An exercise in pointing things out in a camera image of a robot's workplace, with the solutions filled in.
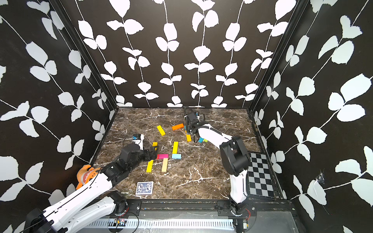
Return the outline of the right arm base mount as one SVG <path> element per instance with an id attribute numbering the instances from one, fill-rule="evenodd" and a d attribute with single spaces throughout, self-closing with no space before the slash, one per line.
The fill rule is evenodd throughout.
<path id="1" fill-rule="evenodd" d="M 219 216 L 249 218 L 257 216 L 257 208 L 252 200 L 245 200 L 240 204 L 234 201 L 218 201 L 215 205 Z"/>

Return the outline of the yellow-green long block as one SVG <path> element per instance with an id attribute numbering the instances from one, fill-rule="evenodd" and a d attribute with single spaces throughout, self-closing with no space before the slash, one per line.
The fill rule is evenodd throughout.
<path id="1" fill-rule="evenodd" d="M 153 163 L 154 163 L 154 160 L 151 160 L 148 162 L 147 164 L 147 168 L 146 168 L 146 172 L 147 173 L 151 173 L 152 172 L 152 169 L 153 169 Z"/>

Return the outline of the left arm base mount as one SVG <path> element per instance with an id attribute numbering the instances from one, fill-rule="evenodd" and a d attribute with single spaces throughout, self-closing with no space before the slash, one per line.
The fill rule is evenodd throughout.
<path id="1" fill-rule="evenodd" d="M 141 209 L 141 200 L 125 200 L 125 201 L 119 201 L 119 203 L 116 204 L 114 215 L 122 217 L 125 216 L 127 213 L 135 214 L 136 216 L 139 216 L 140 209 Z"/>

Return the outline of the tan wood long block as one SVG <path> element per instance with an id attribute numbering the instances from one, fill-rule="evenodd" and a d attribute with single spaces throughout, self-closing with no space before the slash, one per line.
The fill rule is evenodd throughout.
<path id="1" fill-rule="evenodd" d="M 167 172 L 167 167 L 168 167 L 168 158 L 164 158 L 163 162 L 162 162 L 161 172 L 166 173 Z"/>

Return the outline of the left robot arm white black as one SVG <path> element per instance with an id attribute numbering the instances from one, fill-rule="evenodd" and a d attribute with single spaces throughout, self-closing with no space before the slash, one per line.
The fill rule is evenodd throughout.
<path id="1" fill-rule="evenodd" d="M 25 233 L 76 233 L 95 220 L 128 211 L 126 198 L 113 191 L 97 203 L 94 199 L 115 187 L 139 166 L 157 158 L 156 147 L 141 149 L 131 143 L 111 163 L 100 168 L 98 174 L 78 190 L 41 211 L 34 209 L 25 220 Z"/>

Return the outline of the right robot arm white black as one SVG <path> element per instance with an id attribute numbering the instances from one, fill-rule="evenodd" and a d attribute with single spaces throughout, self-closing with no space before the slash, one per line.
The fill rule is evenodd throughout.
<path id="1" fill-rule="evenodd" d="M 189 135 L 206 139 L 219 148 L 223 168 L 230 175 L 230 206 L 235 215 L 245 209 L 248 198 L 247 172 L 251 162 L 250 154 L 239 136 L 224 134 L 206 121 L 205 115 L 184 107 L 185 129 Z"/>

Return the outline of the yellow long block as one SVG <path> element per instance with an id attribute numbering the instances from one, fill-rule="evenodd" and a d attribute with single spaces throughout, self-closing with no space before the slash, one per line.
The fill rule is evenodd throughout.
<path id="1" fill-rule="evenodd" d="M 158 143 L 157 142 L 153 142 L 152 147 L 153 147 L 153 149 L 155 151 L 157 151 L 157 149 L 158 149 Z"/>

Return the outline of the magenta block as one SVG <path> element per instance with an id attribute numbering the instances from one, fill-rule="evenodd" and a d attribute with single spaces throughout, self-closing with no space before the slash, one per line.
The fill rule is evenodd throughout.
<path id="1" fill-rule="evenodd" d="M 158 154 L 157 155 L 157 159 L 165 159 L 165 158 L 169 158 L 169 155 L 168 154 Z"/>

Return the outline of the light blue short block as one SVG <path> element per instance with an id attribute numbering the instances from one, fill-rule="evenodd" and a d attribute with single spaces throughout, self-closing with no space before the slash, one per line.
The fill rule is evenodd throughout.
<path id="1" fill-rule="evenodd" d="M 172 154 L 172 159 L 181 159 L 182 155 L 181 154 Z"/>

